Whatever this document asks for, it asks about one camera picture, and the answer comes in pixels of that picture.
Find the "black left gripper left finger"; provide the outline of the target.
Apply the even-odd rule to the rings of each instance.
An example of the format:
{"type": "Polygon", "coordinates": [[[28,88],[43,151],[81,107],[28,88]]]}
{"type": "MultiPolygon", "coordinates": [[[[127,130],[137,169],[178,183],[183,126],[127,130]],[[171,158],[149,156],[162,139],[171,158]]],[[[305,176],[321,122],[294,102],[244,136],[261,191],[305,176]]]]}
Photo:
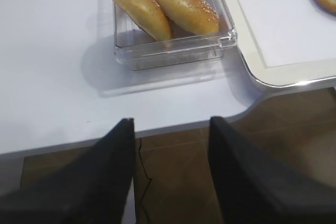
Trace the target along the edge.
{"type": "Polygon", "coordinates": [[[2,196],[1,223],[121,223],[134,171],[134,120],[122,119],[60,170],[2,196]]]}

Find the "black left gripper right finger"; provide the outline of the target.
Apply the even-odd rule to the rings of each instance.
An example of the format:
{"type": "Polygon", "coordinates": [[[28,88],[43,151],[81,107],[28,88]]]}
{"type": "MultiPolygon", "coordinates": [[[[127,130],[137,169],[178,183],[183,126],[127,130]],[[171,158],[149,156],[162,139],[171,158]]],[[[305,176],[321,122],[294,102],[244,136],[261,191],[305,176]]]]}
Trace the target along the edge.
{"type": "Polygon", "coordinates": [[[209,122],[208,162],[224,223],[335,223],[335,189],[274,159],[224,118],[209,122]]]}

